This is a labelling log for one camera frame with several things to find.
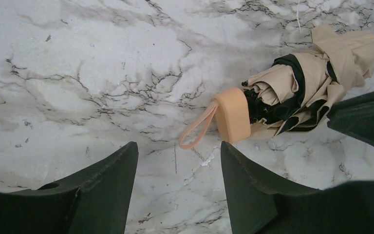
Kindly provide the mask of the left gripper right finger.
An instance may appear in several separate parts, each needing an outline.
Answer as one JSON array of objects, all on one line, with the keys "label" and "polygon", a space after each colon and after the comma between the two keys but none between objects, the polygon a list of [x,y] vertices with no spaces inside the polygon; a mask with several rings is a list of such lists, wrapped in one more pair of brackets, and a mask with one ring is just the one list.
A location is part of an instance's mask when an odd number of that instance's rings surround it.
[{"label": "left gripper right finger", "polygon": [[227,142],[221,144],[221,164],[235,234],[374,234],[374,180],[310,188]]}]

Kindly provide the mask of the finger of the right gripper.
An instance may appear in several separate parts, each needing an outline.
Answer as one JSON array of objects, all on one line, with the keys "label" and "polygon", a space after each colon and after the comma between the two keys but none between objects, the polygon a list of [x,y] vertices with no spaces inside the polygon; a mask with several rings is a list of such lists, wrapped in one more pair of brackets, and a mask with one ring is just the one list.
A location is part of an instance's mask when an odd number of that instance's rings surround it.
[{"label": "finger of the right gripper", "polygon": [[327,127],[374,147],[374,91],[336,103]]}]

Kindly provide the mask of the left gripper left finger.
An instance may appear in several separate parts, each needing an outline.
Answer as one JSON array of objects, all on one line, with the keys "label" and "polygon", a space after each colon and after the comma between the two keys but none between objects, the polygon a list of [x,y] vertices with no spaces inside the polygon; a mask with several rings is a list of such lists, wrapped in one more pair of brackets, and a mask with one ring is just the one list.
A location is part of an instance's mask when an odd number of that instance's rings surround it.
[{"label": "left gripper left finger", "polygon": [[138,162],[129,142],[37,190],[0,193],[0,234],[122,234]]}]

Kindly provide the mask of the beige folding umbrella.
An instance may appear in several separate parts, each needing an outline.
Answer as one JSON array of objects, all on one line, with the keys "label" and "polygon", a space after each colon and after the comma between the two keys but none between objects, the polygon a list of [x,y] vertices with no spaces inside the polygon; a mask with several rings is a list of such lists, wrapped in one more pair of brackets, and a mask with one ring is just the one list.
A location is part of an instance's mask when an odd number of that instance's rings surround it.
[{"label": "beige folding umbrella", "polygon": [[311,30],[312,47],[276,58],[270,68],[240,87],[217,94],[179,138],[195,147],[212,120],[224,141],[270,139],[285,132],[309,132],[331,108],[365,85],[374,69],[374,33],[337,34],[326,24]]}]

